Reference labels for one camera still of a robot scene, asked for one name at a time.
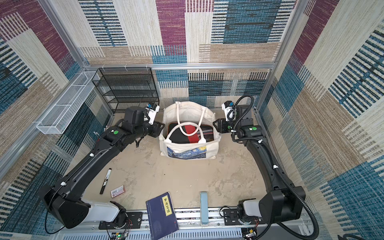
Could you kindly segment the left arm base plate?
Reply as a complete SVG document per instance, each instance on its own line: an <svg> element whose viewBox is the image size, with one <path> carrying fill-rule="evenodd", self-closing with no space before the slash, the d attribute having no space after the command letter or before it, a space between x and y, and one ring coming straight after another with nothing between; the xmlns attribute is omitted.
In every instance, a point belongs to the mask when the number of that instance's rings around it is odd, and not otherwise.
<svg viewBox="0 0 384 240"><path fill-rule="evenodd" d="M112 222L100 221L99 230L128 230L141 227L143 212L126 212L119 214Z"/></svg>

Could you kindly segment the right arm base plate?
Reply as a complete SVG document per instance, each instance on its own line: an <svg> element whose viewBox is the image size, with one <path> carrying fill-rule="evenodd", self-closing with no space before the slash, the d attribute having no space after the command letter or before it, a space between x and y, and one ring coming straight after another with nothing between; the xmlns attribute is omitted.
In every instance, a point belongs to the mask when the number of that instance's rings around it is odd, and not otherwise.
<svg viewBox="0 0 384 240"><path fill-rule="evenodd" d="M265 224L265 221L260 217L240 216L237 209L230 209L226 206L219 210L219 214L224 219L225 226Z"/></svg>

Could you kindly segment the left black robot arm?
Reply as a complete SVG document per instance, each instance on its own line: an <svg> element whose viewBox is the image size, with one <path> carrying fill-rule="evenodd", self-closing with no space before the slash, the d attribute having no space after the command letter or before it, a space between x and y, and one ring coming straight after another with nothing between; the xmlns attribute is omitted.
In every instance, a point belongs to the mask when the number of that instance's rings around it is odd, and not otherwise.
<svg viewBox="0 0 384 240"><path fill-rule="evenodd" d="M116 203L96 203L83 199L83 193L99 172L128 145L139 145L145 136L156 138L164 124L155 120L160 107L149 103L145 108L126 109L125 117L101 134L94 148L52 186L44 185L38 195L47 213L67 229L86 222L114 223L119 228L128 219L126 209Z"/></svg>

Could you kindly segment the white canvas tote bag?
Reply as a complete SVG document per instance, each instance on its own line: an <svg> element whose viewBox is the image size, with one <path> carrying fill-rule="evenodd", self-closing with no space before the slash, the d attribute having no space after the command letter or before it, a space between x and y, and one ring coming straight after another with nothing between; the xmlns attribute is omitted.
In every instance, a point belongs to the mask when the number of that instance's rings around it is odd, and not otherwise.
<svg viewBox="0 0 384 240"><path fill-rule="evenodd" d="M215 159L222 135L216 114L194 102L175 102L164 109L159 141L161 155L179 160Z"/></svg>

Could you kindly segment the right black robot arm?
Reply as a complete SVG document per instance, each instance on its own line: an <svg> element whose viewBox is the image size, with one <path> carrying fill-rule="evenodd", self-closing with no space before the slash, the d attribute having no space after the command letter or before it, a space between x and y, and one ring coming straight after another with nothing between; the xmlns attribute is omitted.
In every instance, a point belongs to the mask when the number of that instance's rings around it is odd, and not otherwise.
<svg viewBox="0 0 384 240"><path fill-rule="evenodd" d="M214 121L219 133L232 133L252 154L266 186L266 195L261 200L242 200L237 206L239 222L248 224L262 219L266 224L275 224L300 218L303 204L290 191L290 187L305 198L303 188L295 187L293 182L281 173L276 174L277 162L273 160L272 151L266 132L260 125L254 125L251 111L247 105L238 105L232 101L222 104L225 118Z"/></svg>

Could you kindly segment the black red mesh case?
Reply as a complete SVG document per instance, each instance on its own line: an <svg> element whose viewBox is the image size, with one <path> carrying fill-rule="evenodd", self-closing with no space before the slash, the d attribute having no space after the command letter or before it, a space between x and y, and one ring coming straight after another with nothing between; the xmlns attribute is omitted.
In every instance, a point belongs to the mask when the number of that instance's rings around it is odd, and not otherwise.
<svg viewBox="0 0 384 240"><path fill-rule="evenodd" d="M209 125L201 125L201 129L203 131L203 135L206 139L206 142L212 142L214 140L213 127ZM177 128L170 136L170 140L172 141L172 143L194 144L198 143L201 139L200 131L192 125L182 126L182 130L184 131L184 133L187 134L187 136L182 133L180 128Z"/></svg>

